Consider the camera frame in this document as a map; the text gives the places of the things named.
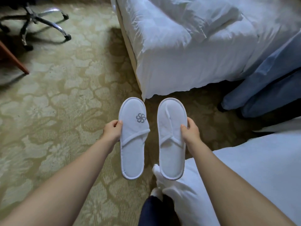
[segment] logo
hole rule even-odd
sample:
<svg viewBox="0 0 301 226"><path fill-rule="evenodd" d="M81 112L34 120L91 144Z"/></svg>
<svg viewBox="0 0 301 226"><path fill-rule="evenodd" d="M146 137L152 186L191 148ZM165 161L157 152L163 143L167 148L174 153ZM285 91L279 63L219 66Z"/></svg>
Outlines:
<svg viewBox="0 0 301 226"><path fill-rule="evenodd" d="M138 113L138 115L136 116L137 122L138 123L144 123L144 121L146 120L146 117L143 113Z"/></svg>

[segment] person's right arm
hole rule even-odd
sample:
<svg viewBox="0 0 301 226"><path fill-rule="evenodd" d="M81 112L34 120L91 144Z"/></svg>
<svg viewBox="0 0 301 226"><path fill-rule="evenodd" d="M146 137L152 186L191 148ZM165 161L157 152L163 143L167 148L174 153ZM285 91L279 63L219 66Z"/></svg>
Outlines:
<svg viewBox="0 0 301 226"><path fill-rule="evenodd" d="M200 139L188 118L181 132L221 225L295 225L272 202L226 166Z"/></svg>

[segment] dark blue pants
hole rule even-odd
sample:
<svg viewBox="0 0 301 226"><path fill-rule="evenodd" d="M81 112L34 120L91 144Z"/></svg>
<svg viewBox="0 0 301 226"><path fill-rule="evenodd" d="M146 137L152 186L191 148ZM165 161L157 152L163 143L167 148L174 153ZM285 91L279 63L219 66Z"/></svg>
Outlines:
<svg viewBox="0 0 301 226"><path fill-rule="evenodd" d="M149 196L142 206L138 226L165 226L163 206L157 197Z"/></svg>

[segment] person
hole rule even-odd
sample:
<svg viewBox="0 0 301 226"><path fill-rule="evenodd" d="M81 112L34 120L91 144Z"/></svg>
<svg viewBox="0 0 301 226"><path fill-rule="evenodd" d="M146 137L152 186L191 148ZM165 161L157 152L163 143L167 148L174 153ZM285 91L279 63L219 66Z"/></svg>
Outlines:
<svg viewBox="0 0 301 226"><path fill-rule="evenodd" d="M98 177L104 161L118 142L122 121L111 121L102 137L85 153L60 169L27 197L1 226L72 225ZM188 118L181 125L188 150L208 192L221 225L295 225L272 202L220 161L201 141L198 127ZM160 193L155 189L142 207L139 226L165 225Z"/></svg>

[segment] bed frame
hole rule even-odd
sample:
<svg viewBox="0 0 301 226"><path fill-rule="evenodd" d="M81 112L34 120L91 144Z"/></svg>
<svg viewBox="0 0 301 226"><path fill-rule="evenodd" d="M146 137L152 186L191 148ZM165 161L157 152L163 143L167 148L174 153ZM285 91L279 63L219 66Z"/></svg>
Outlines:
<svg viewBox="0 0 301 226"><path fill-rule="evenodd" d="M137 74L136 74L136 69L137 69L136 56L133 51L133 47L131 45L130 39L129 39L128 35L126 34L126 29L124 28L124 25L123 25L123 19L122 19L122 15L121 15L119 4L118 4L117 0L116 0L116 13L117 13L118 21L120 24L120 29L121 29L121 33L122 33L122 36L124 39L124 43L126 44L126 49L128 51L128 54L129 54L129 57L131 60L131 64L132 64L132 67L133 67L133 70L134 70L134 73L135 73L135 76L137 79L137 83L138 83L139 88L141 89L140 82L139 82L139 80L137 78Z"/></svg>

